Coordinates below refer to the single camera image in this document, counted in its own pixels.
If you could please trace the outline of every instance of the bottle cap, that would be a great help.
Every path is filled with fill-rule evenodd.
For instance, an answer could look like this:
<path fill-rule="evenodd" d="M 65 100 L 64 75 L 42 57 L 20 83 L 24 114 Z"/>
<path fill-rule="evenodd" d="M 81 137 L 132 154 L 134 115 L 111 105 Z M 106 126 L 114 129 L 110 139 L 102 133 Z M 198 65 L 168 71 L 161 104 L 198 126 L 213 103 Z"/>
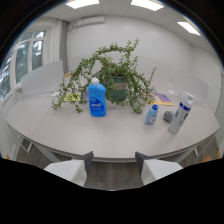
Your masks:
<path fill-rule="evenodd" d="M 194 99 L 194 96 L 193 95 L 191 95 L 191 94 L 189 94 L 187 92 L 185 92 L 185 93 L 187 94 L 187 97 L 188 97 L 189 100 L 193 100 Z"/>
<path fill-rule="evenodd" d="M 152 106 L 152 109 L 153 109 L 153 110 L 158 110 L 158 108 L 159 108 L 159 107 L 158 107 L 158 105 L 156 105 L 156 104 L 154 104 L 154 105 Z"/>
<path fill-rule="evenodd" d="M 91 82 L 92 84 L 98 84 L 100 81 L 98 78 L 92 78 Z"/>

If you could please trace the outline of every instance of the spray bottle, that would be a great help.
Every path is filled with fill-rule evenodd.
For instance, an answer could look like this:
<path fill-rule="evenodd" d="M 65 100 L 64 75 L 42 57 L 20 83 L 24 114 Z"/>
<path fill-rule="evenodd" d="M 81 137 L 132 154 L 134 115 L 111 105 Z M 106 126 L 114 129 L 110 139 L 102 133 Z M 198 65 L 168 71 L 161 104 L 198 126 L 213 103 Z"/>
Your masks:
<path fill-rule="evenodd" d="M 193 100 L 194 100 L 193 95 L 187 92 L 182 94 L 177 112 L 168 128 L 171 134 L 175 135 L 180 130 L 181 126 L 183 125 L 184 121 L 186 120 L 191 110 Z"/>

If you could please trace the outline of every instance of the blue bottle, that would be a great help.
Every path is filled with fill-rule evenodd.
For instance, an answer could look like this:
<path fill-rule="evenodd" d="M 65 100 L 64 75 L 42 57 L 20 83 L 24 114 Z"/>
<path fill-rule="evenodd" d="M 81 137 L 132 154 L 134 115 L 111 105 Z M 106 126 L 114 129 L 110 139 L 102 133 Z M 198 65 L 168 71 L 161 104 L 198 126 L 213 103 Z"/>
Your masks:
<path fill-rule="evenodd" d="M 146 115 L 146 118 L 145 118 L 145 124 L 147 125 L 153 125 L 156 121 L 156 118 L 157 118 L 157 113 L 159 112 L 158 111 L 158 105 L 154 104 L 152 106 L 152 108 L 149 110 L 149 112 L 147 113 Z"/>
<path fill-rule="evenodd" d="M 92 78 L 91 82 L 88 87 L 90 114 L 94 117 L 104 117 L 107 114 L 106 88 L 97 78 Z"/>

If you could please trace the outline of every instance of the bottle label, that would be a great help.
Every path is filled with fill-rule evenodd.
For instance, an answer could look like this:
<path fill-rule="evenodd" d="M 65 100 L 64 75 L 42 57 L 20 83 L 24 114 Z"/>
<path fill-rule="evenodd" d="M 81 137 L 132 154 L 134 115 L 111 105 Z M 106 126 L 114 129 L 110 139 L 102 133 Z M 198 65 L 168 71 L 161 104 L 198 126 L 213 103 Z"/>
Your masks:
<path fill-rule="evenodd" d="M 154 124 L 155 120 L 156 120 L 156 115 L 152 115 L 149 119 L 149 124 Z"/>
<path fill-rule="evenodd" d="M 96 98 L 90 99 L 90 109 L 92 113 L 97 113 L 98 115 L 104 114 L 104 106 L 103 104 Z"/>
<path fill-rule="evenodd" d="M 184 106 L 183 109 L 186 110 L 186 111 L 190 111 L 191 110 L 191 108 L 188 108 L 186 106 Z"/>
<path fill-rule="evenodd" d="M 177 116 L 178 116 L 178 114 L 179 114 L 179 112 L 178 112 L 178 110 L 177 110 L 177 112 L 176 112 L 176 114 L 175 114 L 175 117 L 177 117 Z"/>
<path fill-rule="evenodd" d="M 185 114 L 185 116 L 184 116 L 184 120 L 187 118 L 187 115 L 188 115 L 188 114 Z"/>

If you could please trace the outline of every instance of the green plant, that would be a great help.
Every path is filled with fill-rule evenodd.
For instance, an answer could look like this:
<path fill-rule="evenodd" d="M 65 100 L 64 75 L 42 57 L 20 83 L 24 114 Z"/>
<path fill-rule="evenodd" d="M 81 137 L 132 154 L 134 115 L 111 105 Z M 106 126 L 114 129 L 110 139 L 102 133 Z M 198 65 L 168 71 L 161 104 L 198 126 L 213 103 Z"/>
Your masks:
<path fill-rule="evenodd" d="M 100 83 L 106 87 L 106 96 L 111 103 L 116 103 L 121 106 L 129 104 L 134 112 L 141 113 L 145 106 L 145 102 L 148 104 L 151 103 L 151 82 L 157 68 L 152 70 L 151 77 L 149 79 L 146 79 L 143 73 L 138 74 L 136 71 L 138 56 L 133 60 L 130 60 L 131 52 L 135 50 L 138 42 L 139 39 L 137 38 L 133 46 L 131 46 L 131 41 L 128 41 L 124 48 L 119 47 L 116 43 L 111 44 L 109 48 L 99 48 L 99 50 L 94 52 L 92 57 L 89 59 L 83 58 L 76 70 L 71 71 L 71 78 L 68 85 L 65 85 L 65 80 L 63 79 L 63 82 L 59 86 L 59 95 L 57 96 L 58 102 L 55 103 L 53 100 L 52 108 L 61 108 L 61 104 L 64 102 L 65 96 L 70 92 L 72 92 L 72 96 L 77 99 L 78 96 L 75 92 L 78 91 L 80 92 L 79 102 L 70 101 L 70 103 L 75 104 L 76 110 L 79 113 L 82 112 L 83 110 L 80 108 L 78 103 L 86 103 L 83 99 L 83 94 L 91 83 L 91 78 L 96 77 L 99 79 Z M 109 52 L 120 52 L 124 53 L 124 55 L 121 56 L 119 63 L 114 63 L 112 58 L 106 55 L 106 53 Z M 97 60 L 100 61 L 102 67 L 99 71 L 93 74 L 92 69 Z M 83 76 L 87 81 L 85 85 L 82 85 L 80 82 L 81 76 Z M 113 76 L 124 77 L 127 80 L 126 99 L 124 101 L 113 100 L 111 98 L 110 92 L 115 87 Z"/>

